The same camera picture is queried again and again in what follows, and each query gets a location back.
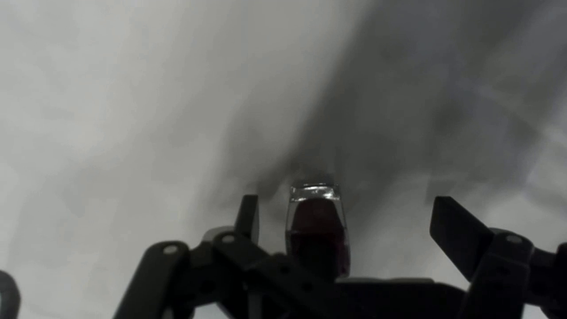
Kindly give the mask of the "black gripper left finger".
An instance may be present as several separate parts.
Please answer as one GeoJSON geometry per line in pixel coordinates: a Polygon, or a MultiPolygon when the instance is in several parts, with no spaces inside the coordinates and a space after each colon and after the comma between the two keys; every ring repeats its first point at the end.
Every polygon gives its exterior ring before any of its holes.
{"type": "Polygon", "coordinates": [[[230,319],[322,319],[313,279],[285,254],[256,246],[258,196],[244,194],[235,222],[196,247],[161,240],[145,249],[113,319],[192,319],[215,302],[230,319]]]}

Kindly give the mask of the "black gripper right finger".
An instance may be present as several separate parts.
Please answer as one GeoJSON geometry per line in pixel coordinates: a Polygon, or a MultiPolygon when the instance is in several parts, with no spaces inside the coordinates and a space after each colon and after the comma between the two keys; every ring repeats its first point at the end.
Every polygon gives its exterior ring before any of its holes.
{"type": "Polygon", "coordinates": [[[567,242],[545,251],[487,226],[451,196],[433,198],[428,233],[467,279],[458,319],[522,319],[526,304],[567,319],[567,242]]]}

